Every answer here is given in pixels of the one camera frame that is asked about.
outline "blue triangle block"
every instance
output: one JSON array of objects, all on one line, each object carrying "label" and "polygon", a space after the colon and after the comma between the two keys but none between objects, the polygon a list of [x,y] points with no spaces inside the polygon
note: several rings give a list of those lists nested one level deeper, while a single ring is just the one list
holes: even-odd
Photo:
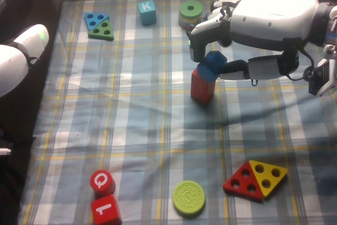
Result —
[{"label": "blue triangle block", "polygon": [[84,13],[84,18],[89,30],[92,30],[96,26],[100,25],[102,21],[110,19],[108,14],[103,13]]}]

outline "robotic hand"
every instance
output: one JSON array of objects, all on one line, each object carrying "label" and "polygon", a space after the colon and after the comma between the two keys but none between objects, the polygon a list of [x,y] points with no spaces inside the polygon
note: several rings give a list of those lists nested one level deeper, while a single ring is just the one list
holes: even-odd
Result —
[{"label": "robotic hand", "polygon": [[45,26],[35,25],[0,45],[0,97],[10,92],[36,64],[49,41]]},{"label": "robotic hand", "polygon": [[[287,76],[309,82],[309,93],[322,95],[336,84],[337,6],[318,0],[220,0],[211,4],[211,14],[186,34],[190,55],[201,62],[208,43],[228,47],[239,44],[282,52],[279,55],[236,60],[225,64],[225,80],[269,80]],[[324,48],[324,59],[314,67],[304,50],[311,42]],[[299,52],[310,59],[303,77],[290,77],[299,66]]]}]

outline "yellow triangle block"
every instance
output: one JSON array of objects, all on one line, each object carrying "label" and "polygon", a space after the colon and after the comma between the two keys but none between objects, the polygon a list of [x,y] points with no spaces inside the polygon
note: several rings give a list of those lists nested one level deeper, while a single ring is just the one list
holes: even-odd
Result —
[{"label": "yellow triangle block", "polygon": [[288,172],[284,167],[254,160],[250,160],[249,164],[252,167],[264,197],[267,197],[273,191]]}]

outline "green triangle block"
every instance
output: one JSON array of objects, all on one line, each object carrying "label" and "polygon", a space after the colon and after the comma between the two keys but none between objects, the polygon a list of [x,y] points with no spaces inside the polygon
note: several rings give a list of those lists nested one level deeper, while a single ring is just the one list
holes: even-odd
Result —
[{"label": "green triangle block", "polygon": [[88,37],[92,39],[113,41],[114,33],[110,21],[108,19],[102,21],[98,26],[88,32]]}]

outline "tablecloth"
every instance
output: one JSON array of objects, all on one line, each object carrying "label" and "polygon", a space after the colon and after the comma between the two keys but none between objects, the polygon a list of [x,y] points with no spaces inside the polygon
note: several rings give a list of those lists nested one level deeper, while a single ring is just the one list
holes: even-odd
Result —
[{"label": "tablecloth", "polygon": [[[218,80],[212,103],[190,98],[188,39],[178,25],[185,0],[153,0],[157,23],[142,26],[137,2],[64,2],[35,127],[19,224],[92,224],[90,176],[107,169],[123,225],[337,224],[337,101],[286,77]],[[213,0],[199,0],[204,13]],[[89,39],[85,12],[109,13],[112,42]],[[218,43],[228,61],[273,52]],[[317,63],[321,48],[306,50]],[[300,56],[301,77],[309,61]],[[288,169],[266,201],[224,193],[253,159]],[[199,183],[206,206],[181,218],[172,193]]]}]

